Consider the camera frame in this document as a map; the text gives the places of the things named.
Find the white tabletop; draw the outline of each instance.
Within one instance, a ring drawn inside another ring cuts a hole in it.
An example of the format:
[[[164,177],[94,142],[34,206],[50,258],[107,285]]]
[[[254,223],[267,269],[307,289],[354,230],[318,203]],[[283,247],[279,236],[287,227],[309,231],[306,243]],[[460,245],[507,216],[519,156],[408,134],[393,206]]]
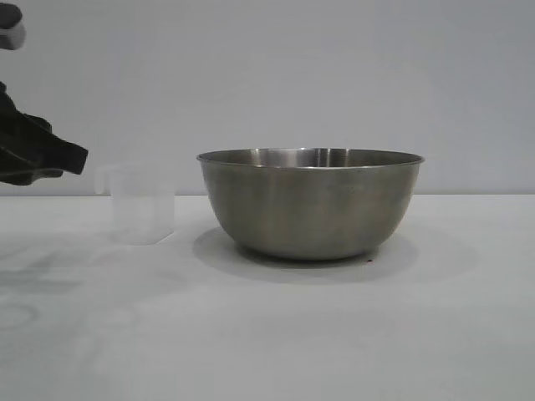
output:
[[[0,400],[535,397],[535,196],[418,195],[373,261],[243,253],[205,197],[109,240],[108,198],[0,198]]]

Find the measuring cup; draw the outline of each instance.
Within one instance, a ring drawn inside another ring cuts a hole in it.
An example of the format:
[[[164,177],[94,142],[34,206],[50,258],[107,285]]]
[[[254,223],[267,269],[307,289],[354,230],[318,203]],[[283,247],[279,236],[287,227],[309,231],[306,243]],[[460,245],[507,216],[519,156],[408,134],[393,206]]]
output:
[[[174,231],[175,183],[172,168],[160,162],[105,165],[96,171],[95,189],[110,188],[114,238],[131,245],[149,245]]]

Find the gray wall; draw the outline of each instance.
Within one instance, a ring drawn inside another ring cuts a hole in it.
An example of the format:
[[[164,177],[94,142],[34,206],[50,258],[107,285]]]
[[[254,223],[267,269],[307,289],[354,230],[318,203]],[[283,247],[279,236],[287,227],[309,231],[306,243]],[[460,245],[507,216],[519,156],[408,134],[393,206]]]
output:
[[[98,165],[205,150],[336,146],[424,155],[419,192],[535,192],[533,0],[20,0],[0,53],[20,109]]]

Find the black object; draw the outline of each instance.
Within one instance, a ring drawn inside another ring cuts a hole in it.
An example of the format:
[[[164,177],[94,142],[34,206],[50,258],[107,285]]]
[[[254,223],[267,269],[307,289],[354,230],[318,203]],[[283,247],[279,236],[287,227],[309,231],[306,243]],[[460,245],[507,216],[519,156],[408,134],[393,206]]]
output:
[[[23,14],[17,6],[0,3],[0,48],[15,50],[26,38]]]
[[[0,48],[22,46],[22,16],[16,6],[0,3]],[[47,120],[18,111],[0,82],[0,181],[30,185],[64,171],[79,175],[87,155],[86,149],[54,135]]]

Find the stainless steel bowl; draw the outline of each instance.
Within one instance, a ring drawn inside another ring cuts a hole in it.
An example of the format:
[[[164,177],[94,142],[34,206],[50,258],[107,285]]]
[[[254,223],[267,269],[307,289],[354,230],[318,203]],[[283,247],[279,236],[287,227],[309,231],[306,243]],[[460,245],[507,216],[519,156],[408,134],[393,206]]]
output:
[[[302,260],[379,246],[403,218],[424,160],[353,149],[222,150],[197,159],[211,206],[234,241]]]

